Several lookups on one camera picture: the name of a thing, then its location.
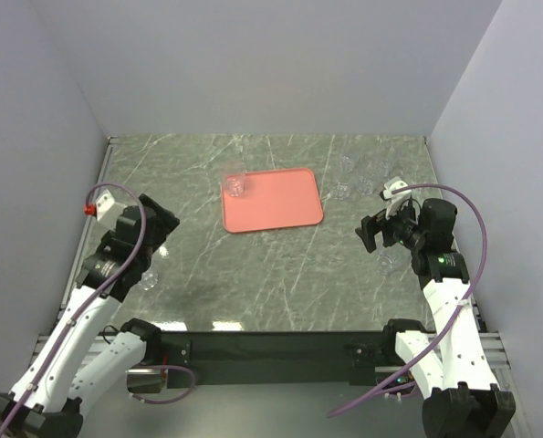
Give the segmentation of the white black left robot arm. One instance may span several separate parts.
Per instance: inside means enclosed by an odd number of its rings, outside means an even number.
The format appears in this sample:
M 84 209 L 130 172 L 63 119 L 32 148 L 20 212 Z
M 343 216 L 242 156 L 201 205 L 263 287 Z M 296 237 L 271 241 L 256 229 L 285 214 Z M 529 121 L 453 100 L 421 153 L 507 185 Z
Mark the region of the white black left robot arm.
M 124 323 L 89 364 L 83 361 L 179 219 L 146 194 L 127 206 L 104 191 L 85 211 L 107 231 L 83 261 L 43 349 L 13 388 L 0 392 L 0 437 L 75 437 L 120 375 L 163 363 L 161 330 L 138 318 Z

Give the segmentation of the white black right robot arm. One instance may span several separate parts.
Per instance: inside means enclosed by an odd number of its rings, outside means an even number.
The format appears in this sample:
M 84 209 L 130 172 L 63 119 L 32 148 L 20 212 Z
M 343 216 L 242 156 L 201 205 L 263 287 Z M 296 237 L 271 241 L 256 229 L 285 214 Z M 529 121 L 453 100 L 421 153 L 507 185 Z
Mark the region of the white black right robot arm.
M 420 325 L 394 321 L 381 341 L 391 364 L 410 363 L 423 395 L 423 428 L 429 437 L 500 437 L 516 412 L 510 391 L 500 388 L 483 350 L 472 299 L 470 276 L 454 250 L 457 209 L 429 198 L 416 210 L 409 195 L 375 215 L 365 216 L 356 233 L 368 252 L 376 235 L 384 246 L 400 244 L 412 256 L 412 270 L 432 312 L 438 342 Z

